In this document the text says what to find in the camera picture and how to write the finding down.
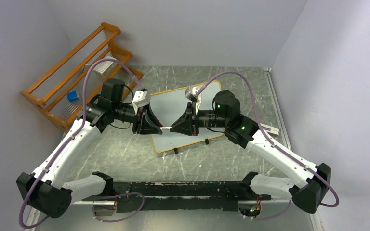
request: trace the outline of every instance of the purple hose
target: purple hose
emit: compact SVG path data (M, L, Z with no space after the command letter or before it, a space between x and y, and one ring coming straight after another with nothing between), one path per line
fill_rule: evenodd
M202 91L212 82L214 81L215 79L217 79L219 76L222 76L222 75L225 75L225 74L235 74L235 75L238 75L240 76L246 83L246 85L248 86L249 88L249 92L250 92L250 97L251 97L251 101L253 102L253 107L254 107L254 115L256 116L256 123L257 125L259 126L259 129L260 131L263 133L264 137L267 139L267 141L271 144L271 145L274 145L274 142L272 141L272 139L267 135L267 133L264 131L262 125L261 125L261 121L260 121L260 118L259 118L259 110L257 109L257 105L256 105L256 98L254 97L254 93L253 93L253 89L251 88L251 85L250 83L248 82L248 80L246 79L246 77L244 77L241 73L237 72L237 71L224 71L224 72L221 72L217 75L215 75L214 77L212 77L207 83L205 83L198 91L197 93L195 94L196 96L199 96ZM292 159L294 162L296 162L297 164L299 164L301 167L303 168L306 168L306 165L303 164L301 161L299 161L298 159L294 158L292 155L290 155L289 153L287 153L286 151L284 151L283 149L281 149L279 146L274 146L275 148L277 148L281 153L285 154L288 158ZM321 203L322 206L326 206L326 207L337 207L338 204L340 203L340 199L338 198L338 195L337 195L337 192L331 187L331 185L324 179L322 178L318 173L316 173L314 170L310 169L310 168L307 168L307 170L309 172L311 172L312 174L314 174L314 176L316 176L318 179L320 179L321 182L323 182L327 188L329 188L332 192L332 194L334 195L335 197L335 203L332 204L332 205L329 205L329 204L325 204L325 203Z
M120 221L123 221L123 220L127 220L128 218L134 216L135 214L137 214L144 206L144 202L145 202L145 197L144 195L142 195L141 193L139 192L129 192L129 193L125 193L125 194L121 194L121 195L115 195L115 196L98 196L97 198L99 199L114 199L114 198L117 198L117 197L123 197L123 196L130 196L130 195L138 195L142 198L142 202L141 202L141 205L140 207L135 210L133 213L131 213L130 215L124 217L124 218L121 218L121 219L117 219L117 220L103 220L103 219L100 219L98 218L96 215L95 215L95 212L94 212L94 206L93 206L93 218L96 219L97 221L100 221L100 222L104 222L104 223L114 223L114 222L120 222Z
M119 65L121 65L128 72L128 74L130 74L132 76L132 78L134 79L134 81L137 83L138 87L141 88L141 89L143 88L143 86L141 85L141 83L137 79L137 77L131 72L131 70L129 70L129 68L125 64L123 64L119 60L117 60L117 59L111 59L111 58L105 58L105 59L100 59L100 60L97 60L96 62L94 62L92 64L92 66L90 66L89 70L87 71L86 76L84 77L83 93L82 93L82 95L83 95L83 97L82 97L82 99L83 99L83 102L82 102L82 104L83 104L83 118L82 118L81 126L73 133L73 137L77 136L77 134L83 129L84 123L86 121L86 116L87 116L87 106L86 106L86 101L87 101L87 83L89 81L90 74L92 73L92 71L94 70L94 68L99 63L106 62L106 61L116 62ZM56 153L53 155L53 157L49 160L49 162L45 166L45 169L49 169L52 166L52 164L54 163L54 161L58 158L58 156L60 155L60 153L69 144L69 142L71 140L72 140L72 137L68 137L66 139L66 141L59 147L59 149L56 151ZM39 176L33 182L32 186L30 187L29 191L27 192L27 194L25 196L25 199L23 200L22 206L20 208L18 220L19 220L19 225L22 228L24 228L24 229L31 229L31 228L37 227L38 225L40 225L41 223L43 223L47 218L49 218L49 216L45 216L45 218L43 218L41 221L39 221L38 223L36 223L34 225L26 225L23 222L23 213L25 212L25 208L26 208L27 202L30 199L30 195L32 194L33 190L36 188L36 185L38 184L38 182L43 178L43 176L44 176L45 173L46 173L46 171L44 169L42 169L42 172L39 174Z

